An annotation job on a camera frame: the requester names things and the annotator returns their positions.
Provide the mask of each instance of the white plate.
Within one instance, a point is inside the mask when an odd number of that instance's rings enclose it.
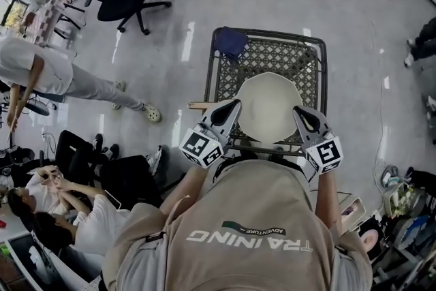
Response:
[[[245,81],[236,98],[243,105],[239,125],[244,134],[260,142],[276,143],[296,130],[292,109],[302,106],[295,84],[266,72]]]

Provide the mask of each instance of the white shirt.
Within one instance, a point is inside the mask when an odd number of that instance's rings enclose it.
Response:
[[[67,92],[73,80],[72,63],[47,48],[16,37],[7,37],[0,42],[0,79],[9,86],[14,82],[26,87],[35,55],[44,60],[35,90],[56,95]]]
[[[77,226],[74,248],[105,256],[129,215],[129,210],[116,210],[107,197],[96,195],[92,212],[89,215],[79,212],[73,222]]]
[[[61,204],[58,196],[48,191],[46,185],[41,184],[40,175],[34,174],[26,184],[26,188],[29,190],[29,194],[35,197],[35,212],[56,213],[62,216],[68,213],[68,210]]]

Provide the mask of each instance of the tiled floor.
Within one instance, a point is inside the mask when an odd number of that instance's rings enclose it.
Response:
[[[23,116],[16,143],[44,148],[43,125],[55,136],[67,128],[87,140],[102,132],[107,145],[120,144],[122,155],[145,154],[166,144],[171,149],[170,174],[186,170],[189,164],[177,146],[200,116],[187,109],[187,102],[202,100],[211,35],[227,25],[305,31],[325,41],[328,120],[345,154],[337,171],[339,190],[361,196],[368,211],[381,203],[373,168],[382,130],[379,154],[387,164],[401,172],[408,166],[436,171],[436,149],[426,134],[420,101],[420,66],[403,66],[405,40],[436,15],[428,0],[166,1],[173,7],[143,12],[151,30],[147,37],[135,18],[117,36],[118,23],[99,22],[99,3],[94,1],[87,8],[87,26],[74,42],[75,64],[102,78],[125,80],[129,93],[159,107],[159,125],[137,112],[112,111],[109,103],[68,99],[50,117]]]

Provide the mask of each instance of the window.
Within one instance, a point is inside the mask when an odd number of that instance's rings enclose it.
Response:
[[[18,29],[28,6],[20,0],[0,0],[0,25]]]

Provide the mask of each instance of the white sneaker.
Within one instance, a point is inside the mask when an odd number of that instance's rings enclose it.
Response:
[[[407,45],[409,45],[411,48],[414,48],[416,46],[415,39],[407,39]]]
[[[150,166],[149,172],[151,176],[156,175],[157,169],[159,168],[161,162],[161,158],[162,158],[162,146],[157,147],[157,152],[154,154],[154,156],[147,155],[145,157],[146,161],[149,163]]]
[[[115,89],[118,89],[118,90],[120,90],[120,91],[122,91],[122,92],[124,92],[125,91],[125,81],[122,81],[122,80],[120,80],[120,81],[114,81],[114,86],[115,86]],[[112,109],[113,110],[118,110],[118,109],[120,109],[121,108],[121,106],[119,105],[119,104],[113,104],[112,105]]]
[[[404,60],[404,65],[406,66],[406,68],[410,68],[411,65],[414,64],[414,62],[415,62],[414,57],[411,54],[408,54],[408,56]]]
[[[436,100],[433,99],[430,95],[429,95],[429,97],[427,98],[427,104],[428,104],[428,106],[431,108],[431,110],[432,110],[433,112],[436,111]]]
[[[158,123],[161,121],[160,111],[151,104],[143,104],[142,111],[145,113],[147,119],[152,123]]]

